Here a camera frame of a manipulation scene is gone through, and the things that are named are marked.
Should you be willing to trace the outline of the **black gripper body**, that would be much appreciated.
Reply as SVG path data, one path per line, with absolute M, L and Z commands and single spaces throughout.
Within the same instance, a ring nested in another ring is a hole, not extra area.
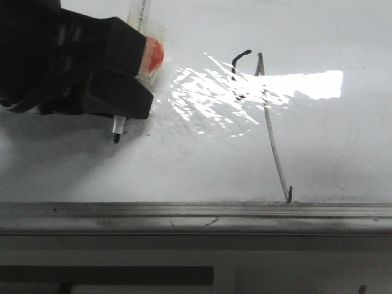
M 60 1 L 1 1 L 1 108 L 12 113 L 87 114 L 84 79 L 69 45 L 90 16 Z

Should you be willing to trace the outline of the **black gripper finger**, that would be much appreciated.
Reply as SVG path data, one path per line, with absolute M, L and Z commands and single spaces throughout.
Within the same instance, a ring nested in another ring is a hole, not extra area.
M 93 18 L 62 9 L 61 48 L 77 59 L 104 58 L 132 77 L 138 75 L 146 37 L 118 17 Z
M 153 98 L 136 78 L 101 70 L 40 104 L 39 113 L 147 119 Z

